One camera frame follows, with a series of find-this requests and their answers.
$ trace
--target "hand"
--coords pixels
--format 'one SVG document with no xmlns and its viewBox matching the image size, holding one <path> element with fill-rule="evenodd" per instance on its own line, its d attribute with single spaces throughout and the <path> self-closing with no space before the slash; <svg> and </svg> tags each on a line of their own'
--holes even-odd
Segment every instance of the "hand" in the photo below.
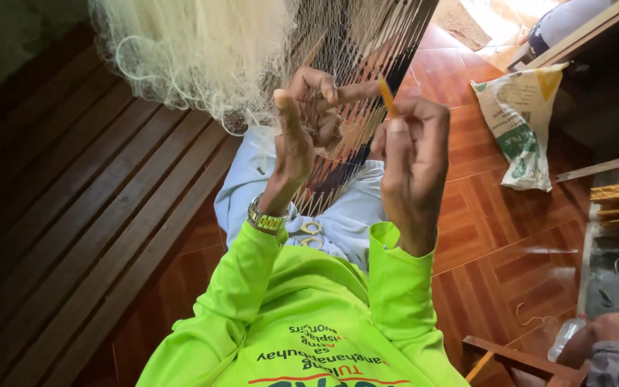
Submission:
<svg viewBox="0 0 619 387">
<path fill-rule="evenodd" d="M 400 231 L 400 247 L 413 257 L 434 250 L 436 223 L 448 172 L 448 127 L 444 105 L 422 98 L 395 102 L 400 118 L 383 123 L 371 151 L 386 163 L 381 200 Z"/>
<path fill-rule="evenodd" d="M 310 67 L 301 67 L 287 90 L 276 90 L 276 167 L 257 208 L 265 214 L 284 215 L 293 194 L 312 172 L 314 148 L 331 150 L 342 139 L 342 119 L 329 109 L 378 94 L 376 81 L 336 87 L 333 76 Z"/>
</svg>

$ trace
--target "plastic bottle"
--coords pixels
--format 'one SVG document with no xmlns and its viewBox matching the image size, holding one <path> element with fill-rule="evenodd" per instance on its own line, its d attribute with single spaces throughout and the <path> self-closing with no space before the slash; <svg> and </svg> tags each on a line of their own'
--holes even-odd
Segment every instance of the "plastic bottle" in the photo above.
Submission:
<svg viewBox="0 0 619 387">
<path fill-rule="evenodd" d="M 586 324 L 587 320 L 584 318 L 583 314 L 579 315 L 579 317 L 566 321 L 561 327 L 560 332 L 558 332 L 553 347 L 548 350 L 548 360 L 551 362 L 556 361 L 556 359 L 558 359 L 558 355 L 563 352 L 563 348 L 567 342 Z"/>
</svg>

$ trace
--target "long sleeve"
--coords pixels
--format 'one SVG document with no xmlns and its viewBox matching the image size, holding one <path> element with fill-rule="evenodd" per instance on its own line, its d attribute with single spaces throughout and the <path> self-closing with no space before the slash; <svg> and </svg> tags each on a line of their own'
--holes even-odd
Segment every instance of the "long sleeve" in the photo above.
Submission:
<svg viewBox="0 0 619 387">
<path fill-rule="evenodd" d="M 210 386 L 242 345 L 287 239 L 285 229 L 274 237 L 245 222 L 214 270 L 207 292 L 197 298 L 195 317 L 173 325 L 138 386 Z"/>
<path fill-rule="evenodd" d="M 431 302 L 432 251 L 414 258 L 395 248 L 400 232 L 377 223 L 369 236 L 369 308 L 375 327 L 420 370 L 436 367 L 436 385 L 451 380 L 466 386 L 443 349 Z"/>
</svg>

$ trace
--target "plastic bag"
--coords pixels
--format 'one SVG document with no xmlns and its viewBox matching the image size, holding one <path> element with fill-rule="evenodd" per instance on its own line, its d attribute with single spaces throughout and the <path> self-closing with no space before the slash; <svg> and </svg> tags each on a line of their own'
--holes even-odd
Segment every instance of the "plastic bag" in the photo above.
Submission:
<svg viewBox="0 0 619 387">
<path fill-rule="evenodd" d="M 568 63 L 524 70 L 485 83 L 471 82 L 481 112 L 510 168 L 501 185 L 518 191 L 551 190 L 548 122 Z"/>
</svg>

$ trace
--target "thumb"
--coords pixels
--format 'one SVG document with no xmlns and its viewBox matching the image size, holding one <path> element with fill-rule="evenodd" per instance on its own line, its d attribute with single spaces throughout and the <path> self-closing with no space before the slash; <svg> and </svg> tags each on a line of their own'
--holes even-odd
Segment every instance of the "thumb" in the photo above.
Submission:
<svg viewBox="0 0 619 387">
<path fill-rule="evenodd" d="M 274 104 L 279 110 L 279 126 L 281 134 L 297 136 L 302 130 L 298 105 L 287 90 L 274 91 Z"/>
<path fill-rule="evenodd" d="M 410 130 L 403 119 L 392 119 L 386 127 L 386 166 L 384 174 L 404 178 L 410 173 L 413 152 Z"/>
</svg>

